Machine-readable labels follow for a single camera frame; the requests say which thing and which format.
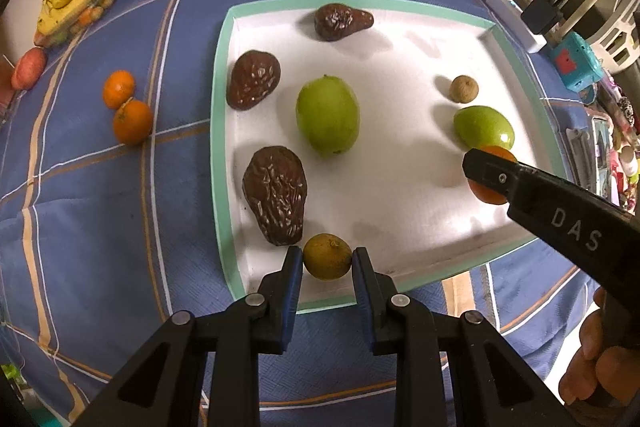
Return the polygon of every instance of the plaid tablecloth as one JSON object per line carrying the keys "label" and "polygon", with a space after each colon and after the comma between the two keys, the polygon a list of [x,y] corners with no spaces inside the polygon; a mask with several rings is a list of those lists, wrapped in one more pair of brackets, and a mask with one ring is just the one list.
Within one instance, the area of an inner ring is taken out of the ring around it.
{"label": "plaid tablecloth", "polygon": [[[248,1],[118,0],[52,54],[0,132],[1,351],[70,420],[173,311],[230,303],[212,215],[209,103],[220,26]],[[416,1],[494,19],[485,0]],[[545,55],[515,45],[573,176],[564,130],[586,126],[582,105]],[[100,92],[114,68],[134,73],[136,96],[156,114],[142,148],[113,137]],[[593,289],[534,241],[411,294],[437,312],[479,309],[545,377]],[[371,356],[358,325],[355,307],[298,316],[286,354],[260,359],[263,425],[392,424],[394,357]]]}

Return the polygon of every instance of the black power adapter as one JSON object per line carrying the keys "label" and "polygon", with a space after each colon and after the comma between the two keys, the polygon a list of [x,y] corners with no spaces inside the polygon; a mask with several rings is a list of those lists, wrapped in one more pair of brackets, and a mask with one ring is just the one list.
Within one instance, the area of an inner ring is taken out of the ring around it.
{"label": "black power adapter", "polygon": [[550,0],[533,0],[520,14],[531,33],[543,35],[562,18],[562,12]]}

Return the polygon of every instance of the silver rivet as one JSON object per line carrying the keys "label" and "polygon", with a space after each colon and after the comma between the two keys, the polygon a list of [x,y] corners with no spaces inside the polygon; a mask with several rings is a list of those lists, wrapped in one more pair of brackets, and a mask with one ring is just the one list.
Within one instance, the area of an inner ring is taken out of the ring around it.
{"label": "silver rivet", "polygon": [[260,306],[264,302],[264,295],[261,293],[249,293],[249,295],[244,298],[244,302],[249,306]]}
{"label": "silver rivet", "polygon": [[465,320],[470,324],[480,324],[484,321],[484,317],[482,317],[482,314],[479,311],[470,310],[465,312]]}
{"label": "silver rivet", "polygon": [[185,324],[188,324],[190,320],[191,320],[190,312],[186,312],[184,310],[175,312],[173,315],[171,315],[171,322],[174,323],[176,326],[183,326]]}
{"label": "silver rivet", "polygon": [[393,306],[398,306],[398,308],[404,308],[405,306],[408,306],[410,302],[411,299],[401,293],[397,293],[391,297],[391,304],[393,304]]}

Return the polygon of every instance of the finger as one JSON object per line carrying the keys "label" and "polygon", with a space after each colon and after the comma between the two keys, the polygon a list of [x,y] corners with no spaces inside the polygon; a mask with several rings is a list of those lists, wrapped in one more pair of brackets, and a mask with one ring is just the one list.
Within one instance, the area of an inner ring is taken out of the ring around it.
{"label": "finger", "polygon": [[598,359],[595,371],[604,389],[628,405],[640,389],[640,351],[609,347]]}
{"label": "finger", "polygon": [[602,350],[602,311],[590,314],[580,327],[580,344],[586,360],[595,359]]}
{"label": "finger", "polygon": [[593,294],[593,302],[596,303],[598,308],[602,308],[604,306],[604,298],[607,295],[607,292],[604,291],[604,288],[601,286],[598,288]]}
{"label": "finger", "polygon": [[597,385],[595,362],[585,359],[582,350],[578,349],[558,384],[560,398],[567,405],[571,405],[576,399],[586,400]]}

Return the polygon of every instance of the tray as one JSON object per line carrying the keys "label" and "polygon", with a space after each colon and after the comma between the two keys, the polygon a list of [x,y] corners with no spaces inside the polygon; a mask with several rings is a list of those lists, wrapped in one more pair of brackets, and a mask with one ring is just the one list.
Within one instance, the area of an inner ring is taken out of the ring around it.
{"label": "tray", "polygon": [[[339,42],[315,35],[312,13],[344,2],[373,13],[372,29]],[[280,85],[249,111],[226,105],[231,67],[245,51],[278,57]],[[344,155],[321,158],[296,126],[298,91],[332,74],[360,103],[360,136]],[[478,201],[462,172],[465,147],[452,119],[450,80],[478,80],[474,105],[490,105],[515,131],[512,152],[566,177],[553,130],[503,31],[494,22],[405,0],[265,0],[232,7],[223,23],[211,100],[211,187],[220,260],[238,299],[280,269],[285,248],[270,245],[242,195],[255,151],[284,145],[302,161],[308,183],[304,235],[343,238],[367,247],[377,271],[402,291],[444,279],[533,240],[507,206]],[[321,282],[303,275],[299,312],[354,302],[351,276]]]}

